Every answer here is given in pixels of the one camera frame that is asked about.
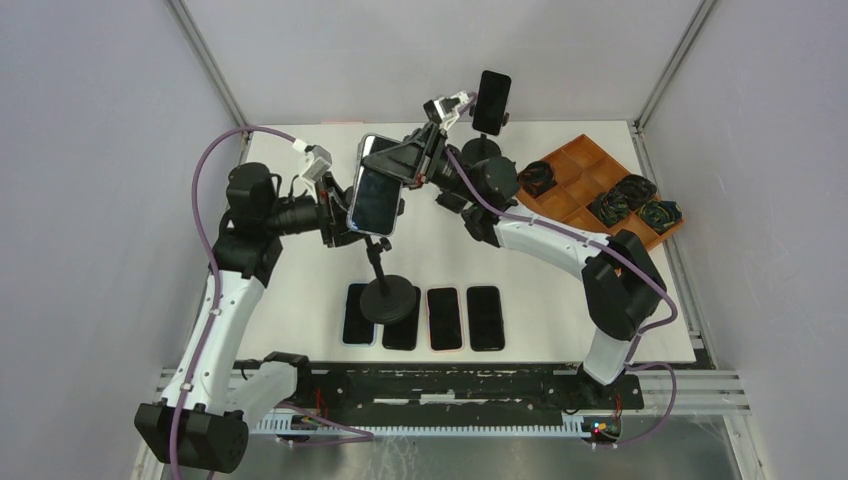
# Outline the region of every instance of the black round base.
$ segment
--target black round base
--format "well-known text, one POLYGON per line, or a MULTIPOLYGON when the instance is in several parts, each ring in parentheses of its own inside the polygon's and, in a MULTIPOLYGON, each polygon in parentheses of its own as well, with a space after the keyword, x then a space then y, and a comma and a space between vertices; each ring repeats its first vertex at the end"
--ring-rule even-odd
POLYGON ((501 154, 501 147, 488 138, 472 138, 462 146, 462 163, 471 166, 481 160, 501 154))
POLYGON ((359 298, 365 318, 380 325, 391 325, 404 319, 415 308, 415 287, 399 275, 386 275, 389 294, 383 296, 380 283, 373 280, 359 298))

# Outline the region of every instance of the black smartphone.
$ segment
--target black smartphone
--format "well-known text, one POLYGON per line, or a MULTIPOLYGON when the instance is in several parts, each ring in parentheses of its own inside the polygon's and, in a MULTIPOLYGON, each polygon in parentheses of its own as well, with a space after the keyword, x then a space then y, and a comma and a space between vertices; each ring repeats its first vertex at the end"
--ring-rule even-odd
POLYGON ((421 289, 415 287, 415 308, 398 323, 383 327, 383 347, 389 350, 415 350, 418 343, 418 311, 421 306, 421 289))
POLYGON ((347 287, 345 321, 342 326, 342 343, 345 345, 371 345, 377 325, 365 318, 359 308, 359 297, 367 284, 353 283, 347 287))
POLYGON ((469 287, 468 336, 475 352, 503 350, 503 312, 498 287, 469 287))
POLYGON ((347 226, 354 231, 388 237, 395 230, 400 194, 400 180, 362 166, 371 153, 397 145, 398 142, 379 135, 366 135, 360 143, 353 199, 347 213, 347 226))
POLYGON ((511 85, 512 79, 509 76, 491 70, 483 71, 471 128, 488 135, 501 133, 511 85))
POLYGON ((462 348, 459 293, 455 288, 434 288, 427 291, 427 317, 430 325, 430 348, 435 351, 462 348))

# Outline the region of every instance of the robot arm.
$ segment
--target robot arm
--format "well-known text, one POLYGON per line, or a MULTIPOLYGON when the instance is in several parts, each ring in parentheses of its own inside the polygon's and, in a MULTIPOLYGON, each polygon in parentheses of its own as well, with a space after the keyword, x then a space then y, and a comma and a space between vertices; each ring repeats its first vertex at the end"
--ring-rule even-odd
POLYGON ((171 382, 155 404, 141 404, 135 426, 163 463, 170 462, 169 431, 179 421, 180 465, 230 473, 247 447, 249 426, 255 425, 282 399, 298 402, 312 393, 308 359, 272 353, 248 381, 229 392, 230 376, 247 322, 268 286, 282 252, 280 236, 313 230, 328 247, 348 245, 364 235, 345 223, 344 192, 327 170, 329 155, 309 149, 301 169, 313 196, 278 198, 273 175, 265 165, 247 163, 229 175, 230 209, 222 219, 213 247, 220 269, 221 299, 213 312, 208 337, 199 348, 210 321, 215 277, 207 278, 206 296, 186 352, 171 382), (310 170, 309 166, 317 165, 310 170), (193 379, 186 378, 198 356, 193 379), (185 404, 174 419, 181 393, 185 404))

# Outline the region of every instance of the white bracket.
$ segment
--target white bracket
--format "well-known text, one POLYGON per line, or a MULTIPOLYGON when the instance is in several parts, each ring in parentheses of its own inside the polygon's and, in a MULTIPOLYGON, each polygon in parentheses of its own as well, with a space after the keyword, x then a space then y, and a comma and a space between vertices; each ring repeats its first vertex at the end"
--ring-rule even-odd
MULTIPOLYGON (((295 426, 293 418, 299 413, 278 408, 265 417, 250 431, 251 435, 354 435, 330 427, 304 429, 295 426)), ((582 430, 583 417, 563 415, 562 425, 525 425, 525 426, 463 426, 463 427, 354 427, 371 432, 376 437, 565 437, 590 438, 589 432, 582 430)))

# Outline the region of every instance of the metal floor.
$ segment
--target metal floor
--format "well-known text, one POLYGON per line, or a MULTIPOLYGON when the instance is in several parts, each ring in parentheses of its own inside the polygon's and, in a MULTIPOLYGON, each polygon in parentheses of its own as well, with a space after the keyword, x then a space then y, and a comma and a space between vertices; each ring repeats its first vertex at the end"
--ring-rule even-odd
MULTIPOLYGON (((624 437, 656 422, 624 418, 624 437)), ((205 479, 205 472, 184 474, 205 479)), ((650 441, 596 451, 579 440, 394 437, 318 448, 252 437, 241 466, 217 480, 740 479, 721 417, 671 417, 650 441)))

